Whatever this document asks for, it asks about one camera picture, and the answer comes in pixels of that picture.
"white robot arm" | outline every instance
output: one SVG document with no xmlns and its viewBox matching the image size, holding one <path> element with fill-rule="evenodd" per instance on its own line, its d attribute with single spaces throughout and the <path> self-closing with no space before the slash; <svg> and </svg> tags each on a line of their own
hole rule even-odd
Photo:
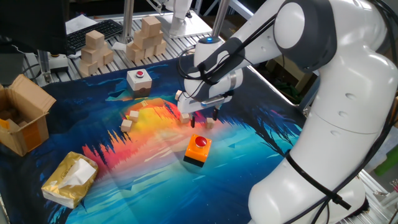
<svg viewBox="0 0 398 224">
<path fill-rule="evenodd" d="M 328 190 L 339 189 L 324 200 L 330 213 L 322 205 L 316 223 L 337 222 L 362 205 L 360 181 L 340 185 L 383 132 L 397 90 L 396 66 L 376 53 L 386 35 L 382 14 L 366 0 L 267 0 L 224 44 L 199 41 L 195 67 L 184 73 L 182 113 L 231 100 L 228 92 L 242 84 L 241 68 L 250 63 L 284 54 L 304 72 L 320 72 L 299 140 L 251 190 L 251 223 L 310 223 Z"/>
<path fill-rule="evenodd" d="M 189 9 L 191 8 L 192 0 L 147 0 L 147 2 L 158 13 L 162 12 L 162 6 L 173 12 L 173 19 L 169 30 L 171 36 L 178 34 L 178 31 L 183 26 L 185 17 L 190 16 Z"/>
</svg>

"wooden block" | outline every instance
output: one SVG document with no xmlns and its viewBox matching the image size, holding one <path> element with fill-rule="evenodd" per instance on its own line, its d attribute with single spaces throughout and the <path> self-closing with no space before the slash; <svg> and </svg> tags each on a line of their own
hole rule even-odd
<svg viewBox="0 0 398 224">
<path fill-rule="evenodd" d="M 97 50 L 93 50 L 89 47 L 83 47 L 81 50 L 81 59 L 88 62 L 88 63 L 94 63 L 98 62 L 99 64 L 103 66 L 103 63 L 101 63 L 100 59 L 103 60 L 103 56 L 105 53 L 108 52 L 108 43 L 105 42 L 103 47 Z"/>
<path fill-rule="evenodd" d="M 10 128 L 9 128 L 10 131 L 18 131 L 19 130 L 20 127 L 18 126 L 18 124 L 13 122 L 11 119 L 7 119 L 7 122 L 10 125 Z"/>
<path fill-rule="evenodd" d="M 126 57 L 133 62 L 138 62 L 144 59 L 145 50 L 141 50 L 137 45 L 130 43 L 126 47 Z"/>
<path fill-rule="evenodd" d="M 88 77 L 88 76 L 96 73 L 97 69 L 98 69 L 98 63 L 97 62 L 88 63 L 88 62 L 86 62 L 84 60 L 80 60 L 79 71 L 80 71 L 82 76 Z"/>
<path fill-rule="evenodd" d="M 155 53 L 155 46 L 149 47 L 148 49 L 145 49 L 144 58 L 154 56 L 154 53 Z"/>
<path fill-rule="evenodd" d="M 141 50 L 148 49 L 155 45 L 161 44 L 163 39 L 163 32 L 159 33 L 153 37 L 146 37 L 141 30 L 134 32 L 134 44 Z"/>
<path fill-rule="evenodd" d="M 163 32 L 159 31 L 159 33 L 153 37 L 154 38 L 154 46 L 162 44 L 163 40 Z"/>
<path fill-rule="evenodd" d="M 162 43 L 155 46 L 154 55 L 161 55 L 166 52 L 166 41 L 162 40 Z"/>
<path fill-rule="evenodd" d="M 27 125 L 26 121 L 23 121 L 21 123 L 18 124 L 18 126 L 20 126 L 21 128 L 23 128 L 25 125 Z"/>
<path fill-rule="evenodd" d="M 181 95 L 181 94 L 182 94 L 182 91 L 181 91 L 181 90 L 177 91 L 177 92 L 175 93 L 175 100 L 178 101 L 178 99 L 180 98 L 180 95 Z"/>
<path fill-rule="evenodd" d="M 216 121 L 213 120 L 213 118 L 207 118 L 206 119 L 206 128 L 208 128 L 208 129 L 213 128 L 215 123 L 216 123 Z"/>
<path fill-rule="evenodd" d="M 141 30 L 134 32 L 134 44 L 141 50 L 154 46 L 154 38 L 146 37 Z"/>
<path fill-rule="evenodd" d="M 12 114 L 9 111 L 0 111 L 0 119 L 5 121 L 12 119 Z"/>
<path fill-rule="evenodd" d="M 183 123 L 183 124 L 187 124 L 187 123 L 189 123 L 189 120 L 190 120 L 190 116 L 189 116 L 189 114 L 181 114 L 180 115 L 180 121 L 181 121 L 181 123 Z"/>
<path fill-rule="evenodd" d="M 104 55 L 104 65 L 107 65 L 109 63 L 113 62 L 113 51 L 109 50 L 107 53 Z"/>
<path fill-rule="evenodd" d="M 104 46 L 104 42 L 104 34 L 98 32 L 97 30 L 93 30 L 86 34 L 86 46 L 93 50 L 101 49 Z"/>
<path fill-rule="evenodd" d="M 162 28 L 162 24 L 154 16 L 148 16 L 142 19 L 142 32 L 146 37 L 157 35 Z"/>
<path fill-rule="evenodd" d="M 124 119 L 122 122 L 121 130 L 123 132 L 130 132 L 132 126 L 132 121 Z"/>
<path fill-rule="evenodd" d="M 138 122 L 138 115 L 138 111 L 130 111 L 129 120 L 135 123 Z"/>
</svg>

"tissue box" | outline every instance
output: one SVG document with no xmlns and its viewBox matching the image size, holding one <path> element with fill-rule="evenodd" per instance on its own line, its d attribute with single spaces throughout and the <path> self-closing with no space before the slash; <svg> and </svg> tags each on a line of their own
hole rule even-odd
<svg viewBox="0 0 398 224">
<path fill-rule="evenodd" d="M 91 159 L 69 152 L 42 187 L 43 197 L 68 208 L 76 208 L 98 173 Z"/>
</svg>

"cardboard box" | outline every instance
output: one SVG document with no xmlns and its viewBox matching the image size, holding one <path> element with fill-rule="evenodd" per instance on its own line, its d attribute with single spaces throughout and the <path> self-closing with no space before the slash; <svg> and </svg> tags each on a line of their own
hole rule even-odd
<svg viewBox="0 0 398 224">
<path fill-rule="evenodd" d="M 49 138 L 45 115 L 54 103 L 54 98 L 24 75 L 9 88 L 0 85 L 0 111 L 15 108 L 28 123 L 17 130 L 0 126 L 0 142 L 20 156 L 41 145 Z"/>
</svg>

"black keyboard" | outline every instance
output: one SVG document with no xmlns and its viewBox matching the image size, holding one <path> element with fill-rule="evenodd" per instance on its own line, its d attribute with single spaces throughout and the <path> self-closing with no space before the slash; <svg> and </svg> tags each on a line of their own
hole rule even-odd
<svg viewBox="0 0 398 224">
<path fill-rule="evenodd" d="M 93 30 L 97 30 L 98 32 L 104 34 L 105 40 L 108 40 L 118 34 L 121 34 L 123 31 L 123 26 L 111 19 L 108 19 L 99 22 L 95 25 L 68 34 L 67 35 L 68 55 L 75 54 L 77 51 L 82 49 L 86 45 L 86 34 Z"/>
</svg>

